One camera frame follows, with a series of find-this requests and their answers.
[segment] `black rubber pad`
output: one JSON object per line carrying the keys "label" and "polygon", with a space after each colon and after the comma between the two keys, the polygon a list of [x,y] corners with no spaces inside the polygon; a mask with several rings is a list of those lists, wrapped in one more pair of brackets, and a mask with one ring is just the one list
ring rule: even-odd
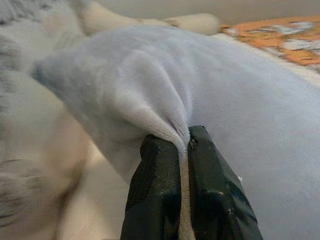
{"label": "black rubber pad", "polygon": [[190,127],[191,222],[197,240],[262,240],[240,180],[203,126]]}
{"label": "black rubber pad", "polygon": [[179,155],[149,135],[140,149],[127,198],[121,240],[177,240],[181,209]]}

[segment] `orange patterned blanket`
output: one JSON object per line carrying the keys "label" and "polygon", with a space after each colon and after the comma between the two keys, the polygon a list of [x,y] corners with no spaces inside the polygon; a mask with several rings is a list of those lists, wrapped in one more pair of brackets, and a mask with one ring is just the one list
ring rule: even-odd
{"label": "orange patterned blanket", "polygon": [[224,25],[221,31],[241,42],[320,72],[320,16]]}

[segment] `plush paw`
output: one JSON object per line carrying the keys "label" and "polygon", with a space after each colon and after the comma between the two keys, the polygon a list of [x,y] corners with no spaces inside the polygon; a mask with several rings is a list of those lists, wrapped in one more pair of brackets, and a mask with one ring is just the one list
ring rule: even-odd
{"label": "plush paw", "polygon": [[0,71],[18,70],[21,66],[20,60],[18,44],[0,35]]}
{"label": "plush paw", "polygon": [[37,209],[43,183],[41,171],[31,161],[0,164],[0,227],[16,223]]}

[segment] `stuffed animal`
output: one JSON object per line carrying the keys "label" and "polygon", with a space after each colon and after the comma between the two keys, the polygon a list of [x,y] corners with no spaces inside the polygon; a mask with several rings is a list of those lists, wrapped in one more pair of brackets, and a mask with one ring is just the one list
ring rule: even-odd
{"label": "stuffed animal", "polygon": [[112,12],[94,0],[70,0],[83,32],[90,36],[115,28],[133,25],[173,26],[187,31],[213,35],[219,30],[219,20],[212,14],[193,14],[163,20],[130,18]]}

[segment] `plush fabric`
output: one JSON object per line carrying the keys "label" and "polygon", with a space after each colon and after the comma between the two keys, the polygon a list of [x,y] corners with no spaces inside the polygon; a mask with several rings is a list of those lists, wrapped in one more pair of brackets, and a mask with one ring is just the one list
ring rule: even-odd
{"label": "plush fabric", "polygon": [[64,195],[83,174],[88,136],[25,73],[56,46],[32,19],[0,25],[0,239],[54,239]]}
{"label": "plush fabric", "polygon": [[0,24],[8,24],[18,19],[41,20],[40,9],[52,7],[60,0],[1,0]]}
{"label": "plush fabric", "polygon": [[87,36],[112,29],[136,26],[174,26],[191,32],[213,35],[219,30],[219,20],[212,14],[176,16],[164,20],[131,18],[117,14],[94,0],[70,0],[82,29]]}
{"label": "plush fabric", "polygon": [[266,240],[318,236],[320,89],[266,58],[176,28],[97,34],[41,61],[53,91],[127,180],[147,134],[180,152],[180,238],[190,231],[188,126],[203,125],[243,178]]}

